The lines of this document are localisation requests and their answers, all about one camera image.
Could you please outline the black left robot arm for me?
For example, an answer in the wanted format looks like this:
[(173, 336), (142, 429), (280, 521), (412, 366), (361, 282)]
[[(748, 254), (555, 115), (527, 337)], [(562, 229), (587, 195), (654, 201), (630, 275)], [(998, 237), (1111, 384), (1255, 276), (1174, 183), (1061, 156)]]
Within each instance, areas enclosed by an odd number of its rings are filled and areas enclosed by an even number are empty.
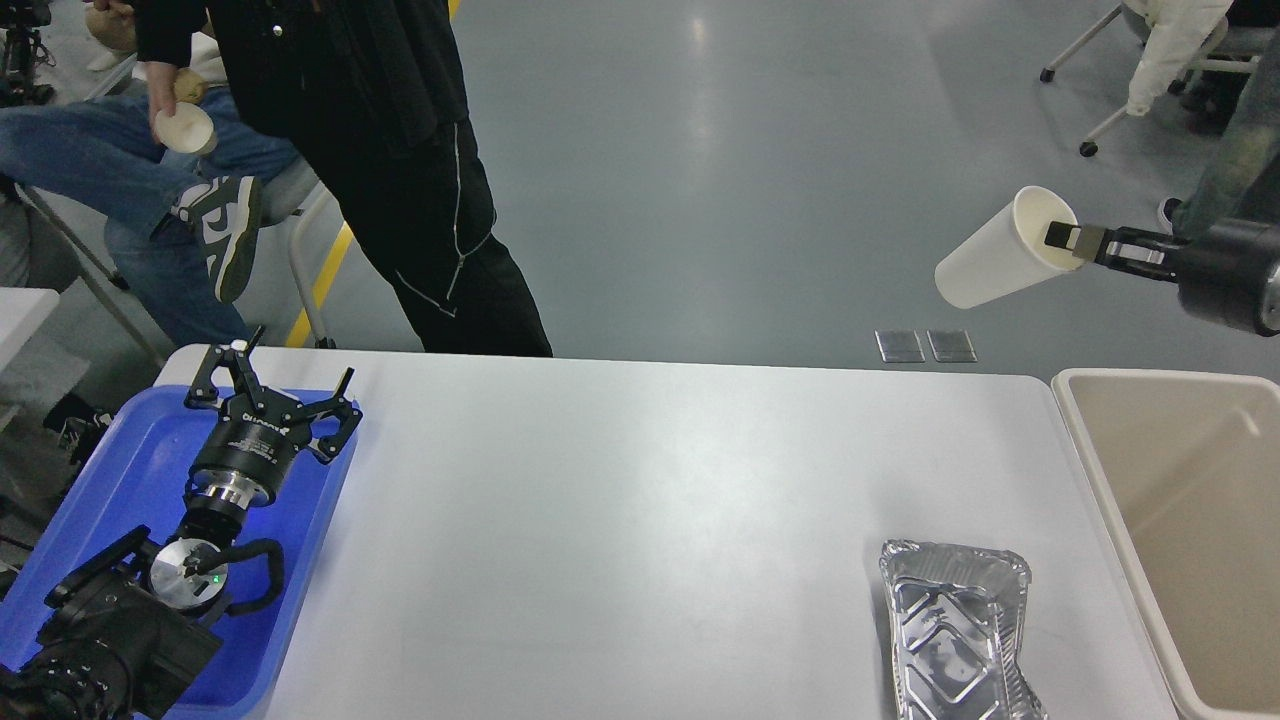
[(253, 341), (129, 401), (3, 601), (5, 719), (233, 719), (279, 669), (362, 410)]

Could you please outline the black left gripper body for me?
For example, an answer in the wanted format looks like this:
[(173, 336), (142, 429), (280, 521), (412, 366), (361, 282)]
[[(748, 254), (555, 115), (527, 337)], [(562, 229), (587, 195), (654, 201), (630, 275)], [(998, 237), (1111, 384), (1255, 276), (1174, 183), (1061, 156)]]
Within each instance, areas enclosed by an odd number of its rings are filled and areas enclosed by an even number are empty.
[(219, 498), (241, 509), (274, 503), (301, 454), (311, 454), (321, 465), (333, 460), (314, 429), (316, 421), (332, 425), (332, 418), (330, 398), (305, 404), (274, 395), (262, 407), (246, 397), (227, 398), (189, 469), (186, 496)]

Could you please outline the standing person's hand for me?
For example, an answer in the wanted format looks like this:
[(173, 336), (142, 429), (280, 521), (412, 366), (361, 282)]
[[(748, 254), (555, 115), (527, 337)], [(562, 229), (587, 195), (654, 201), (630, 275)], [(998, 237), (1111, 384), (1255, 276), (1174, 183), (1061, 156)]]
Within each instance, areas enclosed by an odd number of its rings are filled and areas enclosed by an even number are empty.
[(148, 123), (155, 126), (159, 117), (175, 115), (175, 82), (180, 68), (165, 61), (145, 61), (143, 70), (148, 90)]

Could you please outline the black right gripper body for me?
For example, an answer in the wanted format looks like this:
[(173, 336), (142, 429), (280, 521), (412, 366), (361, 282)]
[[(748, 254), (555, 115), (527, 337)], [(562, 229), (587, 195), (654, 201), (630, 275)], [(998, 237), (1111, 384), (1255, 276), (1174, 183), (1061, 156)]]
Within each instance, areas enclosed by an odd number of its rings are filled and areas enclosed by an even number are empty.
[(1262, 337), (1279, 332), (1279, 227), (1236, 218), (1212, 225), (1172, 260), (1178, 300), (1201, 320)]

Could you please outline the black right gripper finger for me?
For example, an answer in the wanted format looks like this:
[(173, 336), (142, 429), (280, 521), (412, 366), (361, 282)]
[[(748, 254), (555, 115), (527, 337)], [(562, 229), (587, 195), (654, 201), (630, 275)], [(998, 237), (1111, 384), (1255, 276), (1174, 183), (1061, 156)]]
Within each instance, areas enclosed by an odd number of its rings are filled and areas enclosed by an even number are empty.
[(1175, 283), (1178, 273), (1171, 258), (1183, 249), (1183, 240), (1130, 227), (1105, 228), (1051, 222), (1043, 245), (1065, 250), (1074, 258), (1111, 270)]

